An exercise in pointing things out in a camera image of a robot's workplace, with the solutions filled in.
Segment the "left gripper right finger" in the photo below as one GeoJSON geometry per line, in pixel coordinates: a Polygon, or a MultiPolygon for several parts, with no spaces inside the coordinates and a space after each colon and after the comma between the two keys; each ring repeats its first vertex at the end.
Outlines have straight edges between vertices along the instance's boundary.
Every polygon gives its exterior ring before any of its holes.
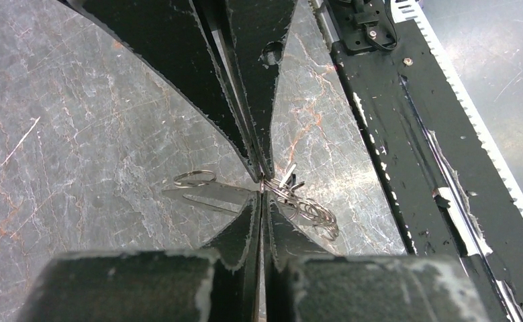
{"type": "Polygon", "coordinates": [[[269,321],[488,321],[461,265],[448,256],[336,256],[262,195],[269,321]]]}

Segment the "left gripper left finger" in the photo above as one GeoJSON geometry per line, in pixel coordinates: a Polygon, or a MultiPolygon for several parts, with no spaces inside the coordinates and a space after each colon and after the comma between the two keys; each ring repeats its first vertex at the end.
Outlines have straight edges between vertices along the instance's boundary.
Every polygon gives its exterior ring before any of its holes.
{"type": "Polygon", "coordinates": [[[37,277],[18,321],[255,321],[261,195],[200,248],[67,252],[37,277]]]}

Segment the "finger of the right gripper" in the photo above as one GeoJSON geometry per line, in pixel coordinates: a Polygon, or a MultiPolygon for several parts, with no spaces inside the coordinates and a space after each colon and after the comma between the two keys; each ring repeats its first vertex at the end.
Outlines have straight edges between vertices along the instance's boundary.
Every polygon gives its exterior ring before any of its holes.
{"type": "Polygon", "coordinates": [[[135,54],[234,148],[253,179],[260,164],[203,12],[194,1],[63,1],[135,54]]]}
{"type": "Polygon", "coordinates": [[[230,62],[261,178],[275,175],[271,122],[296,1],[225,1],[230,62]]]}

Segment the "keys with black tag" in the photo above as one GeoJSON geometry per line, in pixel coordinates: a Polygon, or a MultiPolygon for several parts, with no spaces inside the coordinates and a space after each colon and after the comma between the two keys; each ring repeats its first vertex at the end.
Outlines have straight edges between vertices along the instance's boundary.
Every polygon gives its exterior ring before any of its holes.
{"type": "Polygon", "coordinates": [[[295,192],[305,185],[305,181],[297,181],[295,169],[297,163],[291,163],[287,169],[283,178],[279,181],[278,188],[286,191],[295,192]]]}

